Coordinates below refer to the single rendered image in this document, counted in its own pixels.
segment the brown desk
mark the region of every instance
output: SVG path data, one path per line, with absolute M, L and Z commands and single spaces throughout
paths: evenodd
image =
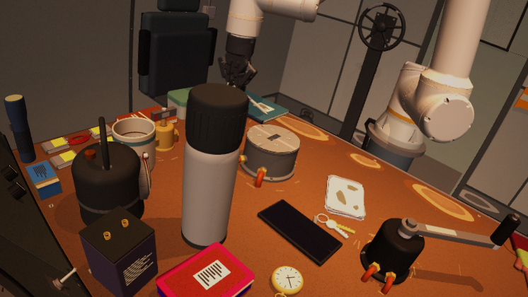
M 224 246 L 239 258 L 256 277 L 252 289 L 246 296 L 274 296 L 270 285 L 273 270 L 282 265 L 297 268 L 305 279 L 304 288 L 298 296 L 380 296 L 382 284 L 372 278 L 366 283 L 360 281 L 365 272 L 360 264 L 360 250 L 378 231 L 384 220 L 389 218 L 413 217 L 428 223 L 460 231 L 490 235 L 498 223 L 487 216 L 462 204 L 446 198 L 440 191 L 424 184 L 392 165 L 377 160 L 380 169 L 360 165 L 350 157 L 351 153 L 374 160 L 375 157 L 361 149 L 341 141 L 335 136 L 305 124 L 293 115 L 284 116 L 293 126 L 285 126 L 279 120 L 274 124 L 290 129 L 301 139 L 294 176 L 280 183 L 264 182 L 258 189 L 254 179 L 242 169 L 238 170 L 236 187 L 231 207 L 231 216 Z M 246 130 L 256 125 L 248 119 Z M 142 220 L 156 231 L 159 274 L 194 255 L 198 250 L 186 245 L 181 238 L 181 187 L 183 176 L 183 147 L 185 144 L 185 120 L 178 120 L 176 129 L 180 132 L 175 149 L 156 153 L 156 167 L 152 171 L 152 191 L 145 201 Z M 319 135 L 314 139 L 307 135 Z M 94 144 L 90 138 L 84 144 L 71 146 L 75 152 Z M 49 160 L 58 153 L 46 155 L 40 144 L 35 145 L 37 160 Z M 24 168 L 18 152 L 17 161 Z M 38 205 L 49 223 L 54 235 L 67 257 L 93 296 L 112 296 L 88 272 L 78 232 L 85 228 L 79 214 L 71 177 L 71 167 L 56 170 L 62 186 L 62 194 L 38 201 Z M 330 215 L 324 209 L 326 179 L 328 175 L 358 181 L 365 189 L 364 221 Z M 435 203 L 454 213 L 467 210 L 473 222 L 454 218 L 440 211 L 433 203 L 420 197 L 412 185 L 427 186 L 443 197 L 436 197 Z M 343 246 L 321 267 L 305 257 L 293 245 L 257 217 L 257 213 L 275 202 L 284 199 L 310 219 L 324 213 L 331 219 L 356 230 L 346 240 L 336 232 L 329 231 Z M 425 239 L 425 249 L 411 268 L 412 275 L 402 284 L 390 290 L 390 296 L 523 296 L 527 293 L 524 275 L 513 267 L 515 256 L 508 240 L 499 250 L 451 243 L 434 238 Z M 156 297 L 156 284 L 152 279 L 136 296 Z

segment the white robotic arm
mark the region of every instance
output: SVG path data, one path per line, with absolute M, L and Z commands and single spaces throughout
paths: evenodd
M 295 20 L 315 21 L 319 4 L 325 0 L 231 0 L 226 31 L 229 33 L 226 56 L 219 58 L 220 72 L 230 86 L 245 90 L 257 74 L 251 56 L 264 13 Z
M 419 150 L 423 135 L 440 143 L 463 136 L 474 120 L 469 73 L 490 0 L 447 0 L 430 68 L 403 65 L 374 130 L 389 144 Z

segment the key ring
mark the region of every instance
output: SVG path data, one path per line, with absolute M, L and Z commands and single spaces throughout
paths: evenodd
M 325 217 L 326 217 L 326 221 L 321 221 L 321 220 L 319 219 L 319 216 L 325 216 Z M 318 215 L 317 215 L 317 221 L 318 221 L 319 223 L 326 223 L 328 220 L 329 220 L 329 217 L 328 217 L 327 215 L 325 215 L 325 214 L 318 214 Z

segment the watch face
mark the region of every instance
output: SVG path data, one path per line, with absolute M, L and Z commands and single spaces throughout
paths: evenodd
M 281 288 L 287 290 L 295 290 L 302 285 L 301 274 L 292 267 L 280 267 L 275 272 L 273 279 Z

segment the silver key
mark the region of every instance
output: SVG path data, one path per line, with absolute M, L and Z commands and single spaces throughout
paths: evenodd
M 348 235 L 347 233 L 345 233 L 345 231 L 341 230 L 338 228 L 338 224 L 334 221 L 334 220 L 328 220 L 326 221 L 326 227 L 329 228 L 329 229 L 333 229 L 335 231 L 337 231 L 339 234 L 341 234 L 341 236 L 343 236 L 345 239 L 348 238 Z

